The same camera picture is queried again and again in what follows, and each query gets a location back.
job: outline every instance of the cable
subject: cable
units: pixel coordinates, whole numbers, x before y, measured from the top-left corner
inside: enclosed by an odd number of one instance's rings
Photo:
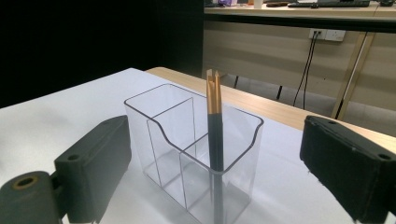
[[[314,57],[315,44],[317,43],[318,36],[319,36],[319,32],[317,32],[317,35],[315,36],[314,45],[312,46],[312,50],[311,50],[311,58],[309,59],[309,65],[308,65],[308,68],[306,70],[305,86],[304,86],[304,98],[303,98],[303,109],[305,109],[305,93],[306,93],[306,84],[308,83],[309,68],[311,67],[312,58]]]
[[[296,92],[296,95],[295,95],[294,101],[293,101],[293,106],[295,106],[298,93],[300,91],[301,86],[303,85],[303,81],[304,81],[304,77],[305,77],[303,109],[305,109],[305,93],[306,93],[306,84],[308,82],[309,68],[311,66],[312,58],[313,58],[313,55],[314,55],[315,44],[317,42],[317,39],[318,39],[319,35],[320,35],[320,32],[315,31],[314,35],[312,36],[311,45],[309,47],[308,58],[306,59],[306,64],[305,64],[305,68],[304,68],[304,73],[303,73],[303,76],[301,78],[300,85],[298,87],[298,90]]]

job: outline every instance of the transparent plastic container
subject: transparent plastic container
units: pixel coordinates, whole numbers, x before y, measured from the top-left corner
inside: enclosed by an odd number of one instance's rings
[[[125,102],[143,172],[201,223],[233,223],[248,206],[263,120],[222,106],[224,171],[210,169],[206,98],[172,84]]]

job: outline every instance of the black plastic bracket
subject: black plastic bracket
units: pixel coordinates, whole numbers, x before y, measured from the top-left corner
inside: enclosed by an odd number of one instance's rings
[[[300,159],[362,223],[396,214],[396,155],[330,119],[305,119]]]
[[[131,161],[126,116],[101,122],[55,160],[56,172],[36,171],[0,189],[0,223],[99,223]]]

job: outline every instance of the white table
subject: white table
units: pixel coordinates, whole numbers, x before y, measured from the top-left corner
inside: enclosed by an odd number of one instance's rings
[[[0,185],[53,161],[105,119],[126,114],[123,101],[170,81],[135,69],[0,109]],[[264,118],[250,205],[236,223],[353,223],[299,159],[302,131]],[[143,175],[135,148],[103,224],[198,223]],[[389,214],[387,223],[394,223]]]

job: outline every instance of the electrical outlet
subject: electrical outlet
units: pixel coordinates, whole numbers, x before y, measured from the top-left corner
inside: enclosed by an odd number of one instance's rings
[[[324,39],[331,40],[331,41],[343,41],[345,34],[346,34],[346,31],[328,30],[326,33],[326,37]]]
[[[320,34],[318,35],[317,39],[324,39],[326,37],[327,34],[327,30],[324,29],[311,29],[311,31],[309,32],[309,36],[308,38],[312,39],[314,36],[314,32],[320,32]]]

